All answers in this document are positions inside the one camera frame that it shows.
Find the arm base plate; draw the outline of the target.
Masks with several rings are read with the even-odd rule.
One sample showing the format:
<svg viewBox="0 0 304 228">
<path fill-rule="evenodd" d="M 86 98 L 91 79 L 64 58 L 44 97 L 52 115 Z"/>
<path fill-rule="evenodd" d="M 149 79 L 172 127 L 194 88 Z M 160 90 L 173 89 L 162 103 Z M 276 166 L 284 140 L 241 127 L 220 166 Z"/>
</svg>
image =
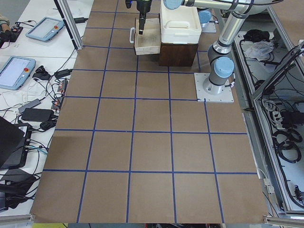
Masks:
<svg viewBox="0 0 304 228">
<path fill-rule="evenodd" d="M 227 79 L 224 85 L 213 85 L 209 81 L 209 73 L 194 74 L 196 96 L 198 102 L 233 103 L 234 98 L 230 82 Z"/>
</svg>

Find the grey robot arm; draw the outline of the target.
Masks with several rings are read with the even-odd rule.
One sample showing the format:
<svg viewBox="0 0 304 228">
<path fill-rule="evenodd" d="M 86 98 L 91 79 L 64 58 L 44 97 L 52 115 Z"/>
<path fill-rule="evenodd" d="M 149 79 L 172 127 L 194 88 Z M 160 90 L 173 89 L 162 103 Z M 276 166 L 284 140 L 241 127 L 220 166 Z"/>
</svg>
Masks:
<svg viewBox="0 0 304 228">
<path fill-rule="evenodd" d="M 164 5 L 169 10 L 186 6 L 230 11 L 218 40 L 208 51 L 209 57 L 221 57 L 230 53 L 234 38 L 249 15 L 258 14 L 269 5 L 280 2 L 280 0 L 165 0 Z"/>
<path fill-rule="evenodd" d="M 125 5 L 128 9 L 131 8 L 133 0 L 125 0 Z M 146 19 L 146 14 L 150 12 L 152 0 L 135 0 L 136 8 L 140 13 L 140 19 Z"/>
</svg>

